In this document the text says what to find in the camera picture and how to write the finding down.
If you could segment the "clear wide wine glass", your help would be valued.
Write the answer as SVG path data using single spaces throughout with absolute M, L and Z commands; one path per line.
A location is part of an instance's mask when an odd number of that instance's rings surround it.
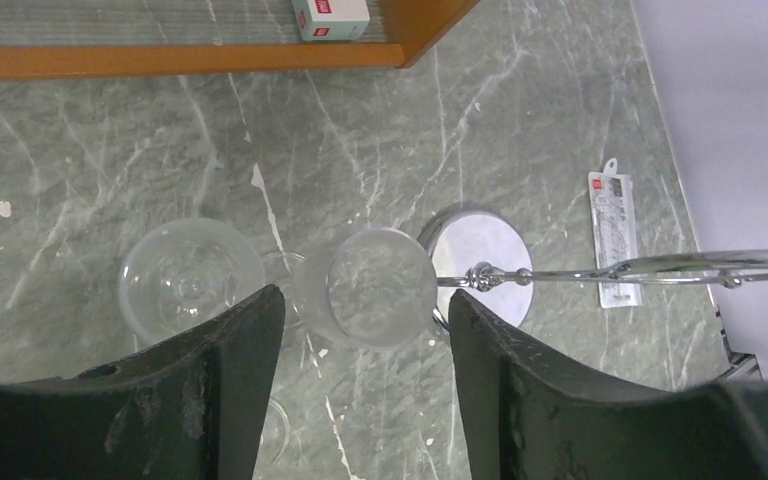
M 117 300 L 138 341 L 155 345 L 227 311 L 265 286 L 261 257 L 232 225 L 167 222 L 126 255 Z

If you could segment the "clear tall flute glass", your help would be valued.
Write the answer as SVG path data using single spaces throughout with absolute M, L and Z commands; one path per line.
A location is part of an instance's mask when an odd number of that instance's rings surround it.
M 437 276 L 407 233 L 371 227 L 343 234 L 291 269 L 293 303 L 305 325 L 333 342 L 395 350 L 431 323 Z

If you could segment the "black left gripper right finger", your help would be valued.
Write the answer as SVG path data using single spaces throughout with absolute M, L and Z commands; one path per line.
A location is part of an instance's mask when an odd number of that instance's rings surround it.
M 449 306 L 474 479 L 768 479 L 768 381 L 679 392 L 584 365 L 465 291 Z

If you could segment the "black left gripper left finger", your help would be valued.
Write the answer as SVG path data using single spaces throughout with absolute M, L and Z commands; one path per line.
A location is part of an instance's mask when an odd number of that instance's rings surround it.
M 249 479 L 285 323 L 269 285 L 80 375 L 0 384 L 0 479 Z

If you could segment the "clear stemmed wine glass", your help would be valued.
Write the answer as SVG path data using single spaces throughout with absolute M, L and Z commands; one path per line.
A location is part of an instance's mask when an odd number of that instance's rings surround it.
M 289 444 L 290 419 L 285 407 L 270 397 L 262 427 L 257 461 L 261 465 L 275 464 Z

